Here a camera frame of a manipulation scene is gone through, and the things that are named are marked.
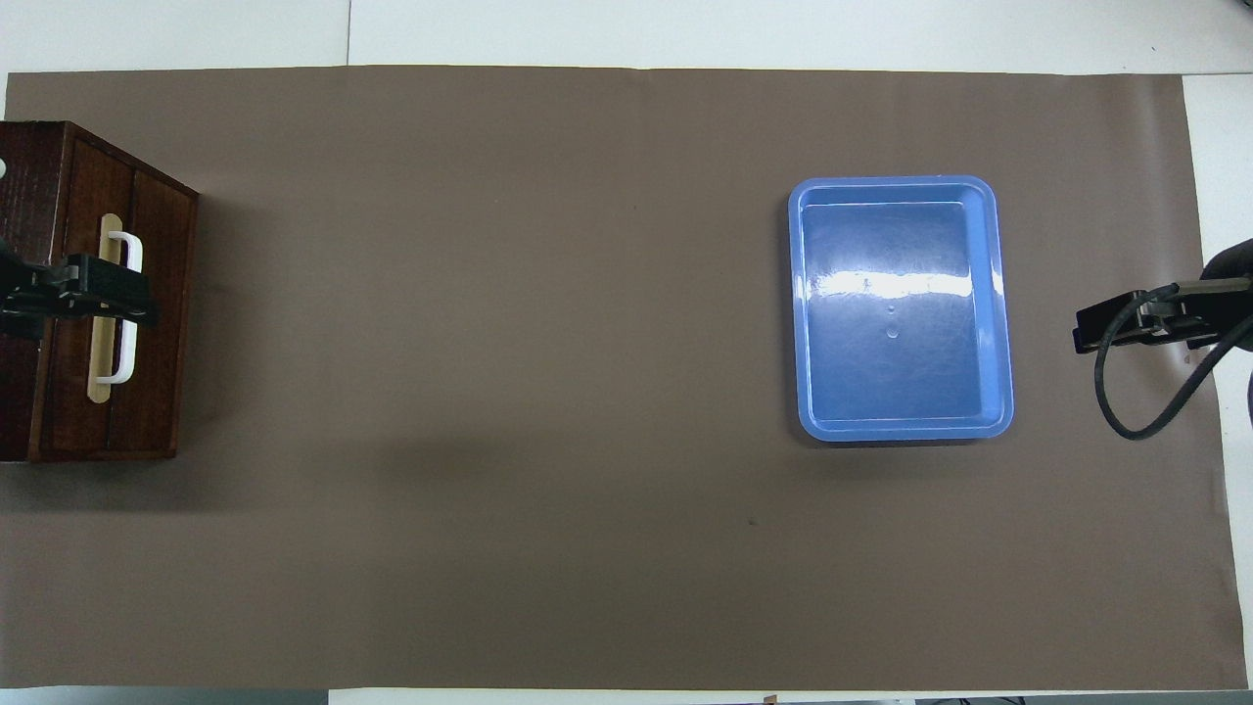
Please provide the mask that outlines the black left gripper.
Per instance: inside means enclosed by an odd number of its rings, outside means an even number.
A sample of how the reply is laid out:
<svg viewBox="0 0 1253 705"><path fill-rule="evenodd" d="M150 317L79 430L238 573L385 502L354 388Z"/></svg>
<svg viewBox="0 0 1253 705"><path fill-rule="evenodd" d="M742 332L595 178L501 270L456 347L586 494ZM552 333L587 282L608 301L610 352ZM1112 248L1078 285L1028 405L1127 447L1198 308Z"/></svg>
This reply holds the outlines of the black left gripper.
<svg viewBox="0 0 1253 705"><path fill-rule="evenodd" d="M38 303L40 311L28 309ZM74 254L66 264L33 268L1 240L1 333L41 341L46 317L108 317L157 326L160 306L140 270L95 255Z"/></svg>

